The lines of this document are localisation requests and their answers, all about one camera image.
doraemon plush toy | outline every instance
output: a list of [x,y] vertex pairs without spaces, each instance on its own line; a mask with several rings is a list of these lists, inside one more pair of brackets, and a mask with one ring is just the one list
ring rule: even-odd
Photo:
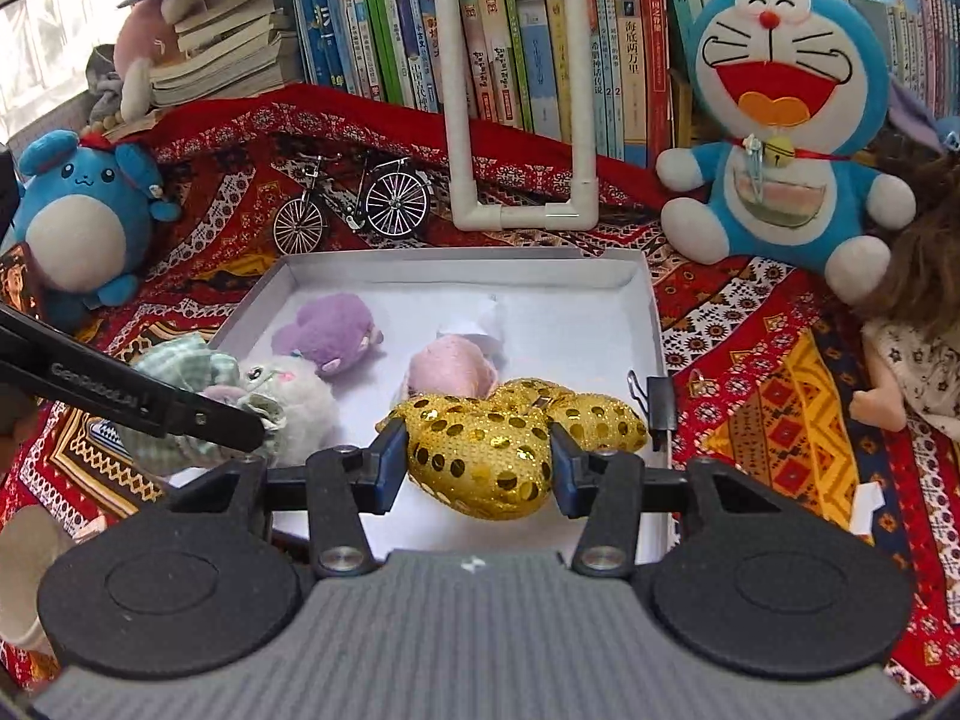
[[160,171],[147,153],[57,130],[27,146],[19,170],[30,180],[13,240],[30,247],[49,322],[72,332],[86,309],[133,298],[152,220],[179,218],[179,205],[162,199]]
[[863,234],[864,212],[898,230],[916,211],[899,178],[850,160],[887,114],[890,80],[870,26],[843,0],[712,0],[691,36],[692,85],[730,138],[659,156],[672,191],[712,182],[707,204],[664,206],[667,240],[704,264],[747,254],[810,269],[858,302],[890,260]]

window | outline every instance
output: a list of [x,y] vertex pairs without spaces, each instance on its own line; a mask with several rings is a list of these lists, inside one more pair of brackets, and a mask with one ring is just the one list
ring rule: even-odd
[[17,0],[0,8],[0,142],[82,93],[90,52],[116,39],[122,0]]

purple plush toy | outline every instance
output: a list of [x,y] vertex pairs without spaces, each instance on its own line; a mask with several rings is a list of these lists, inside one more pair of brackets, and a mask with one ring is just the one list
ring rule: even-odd
[[274,354],[303,357],[325,378],[357,364],[383,342],[373,314],[356,295],[339,293],[317,298],[296,312],[296,322],[274,333]]

white box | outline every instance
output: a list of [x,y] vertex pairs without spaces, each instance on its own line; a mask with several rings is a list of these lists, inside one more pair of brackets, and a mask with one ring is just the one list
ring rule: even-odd
[[[251,290],[211,345],[239,360],[270,355],[272,334],[320,295],[352,292],[373,312],[384,341],[332,381],[341,427],[331,443],[366,446],[410,358],[437,330],[480,298],[494,296],[503,319],[501,381],[531,376],[575,391],[601,392],[631,405],[627,373],[643,383],[664,376],[650,272],[641,252],[612,250],[599,258],[572,247],[412,248],[323,252],[285,257]],[[651,466],[666,457],[648,445]],[[487,522],[448,509],[407,479],[390,514],[363,514],[376,557],[397,548],[430,551],[556,549],[569,560],[583,529],[551,498],[520,520]],[[306,536],[306,513],[275,516],[275,527]],[[667,518],[645,514],[637,557],[659,560],[667,547]]]

bicycle wheel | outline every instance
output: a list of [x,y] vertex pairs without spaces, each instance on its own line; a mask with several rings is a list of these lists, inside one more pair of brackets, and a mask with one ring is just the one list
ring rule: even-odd
[[280,254],[309,254],[320,248],[327,226],[315,203],[287,200],[274,218],[274,245]]
[[362,202],[367,222],[384,238],[408,238],[430,213],[433,187],[426,174],[409,167],[374,170]]

